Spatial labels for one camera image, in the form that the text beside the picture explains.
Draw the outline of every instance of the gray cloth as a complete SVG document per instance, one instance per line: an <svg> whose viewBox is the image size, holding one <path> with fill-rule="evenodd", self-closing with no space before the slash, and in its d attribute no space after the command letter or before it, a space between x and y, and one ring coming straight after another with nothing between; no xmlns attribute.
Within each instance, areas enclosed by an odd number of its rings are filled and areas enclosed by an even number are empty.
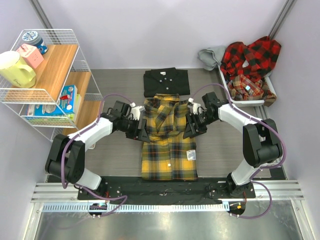
<svg viewBox="0 0 320 240"><path fill-rule="evenodd" d="M198 58L204 62L205 70L211 71L217 65L221 65L221 60L224 57L226 51L225 46L215 46L209 47L207 49L202 49L198 52Z"/></svg>

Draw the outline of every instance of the black shirt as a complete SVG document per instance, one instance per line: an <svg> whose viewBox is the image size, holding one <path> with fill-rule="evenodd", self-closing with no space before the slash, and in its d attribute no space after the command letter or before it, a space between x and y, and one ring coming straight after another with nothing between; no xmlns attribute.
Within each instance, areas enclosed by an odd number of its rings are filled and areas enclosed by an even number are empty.
<svg viewBox="0 0 320 240"><path fill-rule="evenodd" d="M146 98L156 94L190 95L188 71L175 67L145 71L143 84Z"/></svg>

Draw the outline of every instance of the white wall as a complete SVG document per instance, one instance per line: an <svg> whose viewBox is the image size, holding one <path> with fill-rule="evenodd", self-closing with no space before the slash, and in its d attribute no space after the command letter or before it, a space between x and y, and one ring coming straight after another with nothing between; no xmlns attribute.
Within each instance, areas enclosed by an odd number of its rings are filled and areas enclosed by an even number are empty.
<svg viewBox="0 0 320 240"><path fill-rule="evenodd" d="M285 170L298 179L314 218L320 222L320 1L298 0L278 35L281 53L272 85L278 95L268 109L283 136L288 156Z"/></svg>
<svg viewBox="0 0 320 240"><path fill-rule="evenodd" d="M285 0L40 0L92 69L197 68L202 48L267 35Z"/></svg>
<svg viewBox="0 0 320 240"><path fill-rule="evenodd" d="M0 1L0 53L21 30L43 28L27 0ZM44 180L50 142L0 103L0 239L22 239L35 183Z"/></svg>

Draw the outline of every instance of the pink carton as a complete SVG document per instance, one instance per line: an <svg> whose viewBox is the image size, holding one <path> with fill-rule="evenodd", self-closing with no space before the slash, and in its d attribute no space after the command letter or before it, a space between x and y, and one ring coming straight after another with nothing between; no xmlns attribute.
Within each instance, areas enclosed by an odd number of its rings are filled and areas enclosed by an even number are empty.
<svg viewBox="0 0 320 240"><path fill-rule="evenodd" d="M36 69L40 63L44 60L44 57L41 55L40 51L36 46L32 46L29 44L22 44L17 52L20 54L21 57L25 60L25 62Z"/></svg>

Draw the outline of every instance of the plaid shirt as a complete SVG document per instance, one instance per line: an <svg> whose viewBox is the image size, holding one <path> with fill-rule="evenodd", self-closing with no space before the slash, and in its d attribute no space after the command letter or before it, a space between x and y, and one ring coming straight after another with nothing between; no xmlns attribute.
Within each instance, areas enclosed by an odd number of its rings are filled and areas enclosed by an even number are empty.
<svg viewBox="0 0 320 240"><path fill-rule="evenodd" d="M268 36L248 46L240 41L234 42L225 50L221 71L227 80L243 74L255 83L275 68L280 49L281 45Z"/></svg>
<svg viewBox="0 0 320 240"><path fill-rule="evenodd" d="M196 139L183 139L188 101L179 95L157 94L144 101L150 143L142 147L141 176L148 180L195 180L196 161L187 151L196 150Z"/></svg>
<svg viewBox="0 0 320 240"><path fill-rule="evenodd" d="M269 90L264 78L253 83L243 74L240 74L234 80L231 80L227 86L231 98L236 101L264 99L264 105L269 107L277 99L277 96Z"/></svg>

